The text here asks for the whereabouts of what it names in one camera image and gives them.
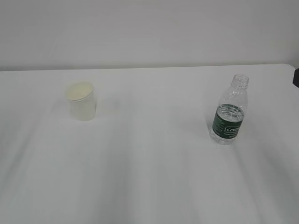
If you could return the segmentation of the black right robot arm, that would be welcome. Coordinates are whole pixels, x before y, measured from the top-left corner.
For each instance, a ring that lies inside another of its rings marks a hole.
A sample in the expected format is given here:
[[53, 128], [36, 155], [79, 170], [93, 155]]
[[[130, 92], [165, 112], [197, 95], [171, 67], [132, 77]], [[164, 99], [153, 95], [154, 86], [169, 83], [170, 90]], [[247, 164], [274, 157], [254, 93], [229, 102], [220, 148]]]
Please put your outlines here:
[[299, 88], [299, 69], [296, 69], [294, 71], [293, 76], [293, 82], [292, 82], [297, 88]]

